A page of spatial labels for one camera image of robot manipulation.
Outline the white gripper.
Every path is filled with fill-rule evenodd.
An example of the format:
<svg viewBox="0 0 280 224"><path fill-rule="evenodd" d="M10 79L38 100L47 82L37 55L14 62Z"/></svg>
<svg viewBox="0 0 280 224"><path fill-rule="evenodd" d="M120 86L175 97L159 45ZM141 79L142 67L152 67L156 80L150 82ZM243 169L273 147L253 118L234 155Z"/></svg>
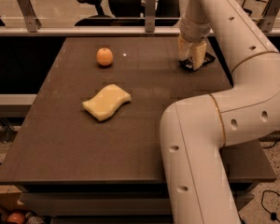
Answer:
<svg viewBox="0 0 280 224"><path fill-rule="evenodd" d="M203 39L209 35L211 26L208 22L198 23L184 16L180 21L179 29L180 36L177 39L179 60L185 61L189 57L190 50L193 69L198 70L203 65L207 49Z"/></svg>

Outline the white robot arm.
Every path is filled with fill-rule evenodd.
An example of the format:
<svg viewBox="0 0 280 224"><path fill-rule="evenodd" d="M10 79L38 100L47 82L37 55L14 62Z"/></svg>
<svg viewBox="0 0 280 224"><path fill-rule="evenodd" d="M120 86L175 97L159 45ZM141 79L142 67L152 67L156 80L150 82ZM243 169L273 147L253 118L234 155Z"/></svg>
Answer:
<svg viewBox="0 0 280 224"><path fill-rule="evenodd" d="M180 34L214 32L233 86L180 100L161 117L174 224L241 224L219 151L280 128L280 53L235 0L189 0Z"/></svg>

